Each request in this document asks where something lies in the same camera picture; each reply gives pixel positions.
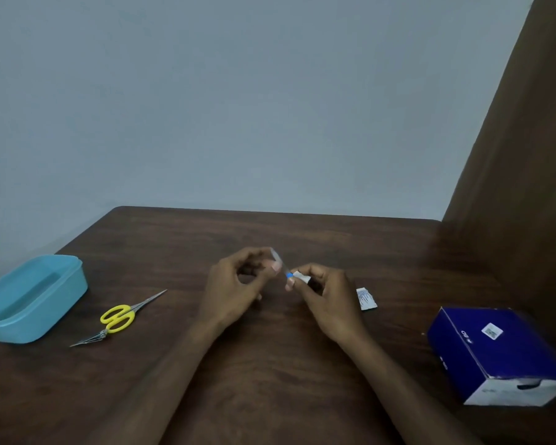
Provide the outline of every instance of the person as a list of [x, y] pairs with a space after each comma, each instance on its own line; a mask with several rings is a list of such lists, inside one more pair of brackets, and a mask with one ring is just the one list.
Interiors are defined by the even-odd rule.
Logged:
[[[199, 312], [187, 333], [146, 374], [86, 440], [91, 445], [156, 444], [165, 432], [200, 361], [215, 339], [241, 317], [266, 283], [280, 271], [270, 248], [244, 248], [212, 266]], [[292, 277], [286, 290], [307, 303], [319, 328], [348, 354], [369, 381], [407, 445], [481, 444], [451, 413], [428, 395], [371, 338], [356, 290], [344, 271], [318, 264], [292, 269], [312, 276], [319, 295]], [[239, 275], [255, 276], [242, 284]]]

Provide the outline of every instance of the qr code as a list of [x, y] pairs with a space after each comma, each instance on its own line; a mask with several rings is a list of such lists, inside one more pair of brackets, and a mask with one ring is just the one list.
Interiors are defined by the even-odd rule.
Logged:
[[482, 333], [486, 334], [490, 339], [495, 341], [501, 334], [503, 334], [503, 330], [494, 323], [489, 323], [484, 327], [484, 329], [482, 329]]

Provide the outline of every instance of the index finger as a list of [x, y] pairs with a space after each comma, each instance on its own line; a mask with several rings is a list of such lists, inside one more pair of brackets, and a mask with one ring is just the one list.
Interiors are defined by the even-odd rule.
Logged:
[[332, 269], [326, 267], [324, 265], [316, 264], [316, 263], [309, 263], [297, 267], [296, 269], [292, 269], [291, 272], [300, 272], [303, 275], [313, 276], [317, 281], [321, 284], [325, 284], [327, 281], [328, 276], [330, 276], [330, 272]]
[[272, 258], [270, 247], [245, 247], [242, 250], [239, 250], [237, 253], [224, 257], [223, 259], [221, 259], [221, 261], [226, 261], [231, 265], [231, 267], [237, 270], [245, 262], [251, 259], [260, 259], [264, 257]]

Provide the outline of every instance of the forearm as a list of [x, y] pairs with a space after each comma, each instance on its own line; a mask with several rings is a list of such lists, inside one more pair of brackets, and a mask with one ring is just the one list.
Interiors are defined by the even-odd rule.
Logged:
[[200, 361], [217, 337], [216, 328], [195, 324], [115, 407], [87, 444], [157, 444]]
[[368, 335], [340, 343], [407, 445], [482, 445]]

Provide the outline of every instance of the wall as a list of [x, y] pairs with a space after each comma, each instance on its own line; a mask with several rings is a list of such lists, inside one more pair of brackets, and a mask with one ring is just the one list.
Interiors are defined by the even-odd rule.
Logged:
[[556, 0], [535, 0], [444, 223], [556, 344]]
[[0, 0], [0, 275], [117, 205], [440, 219], [531, 0]]

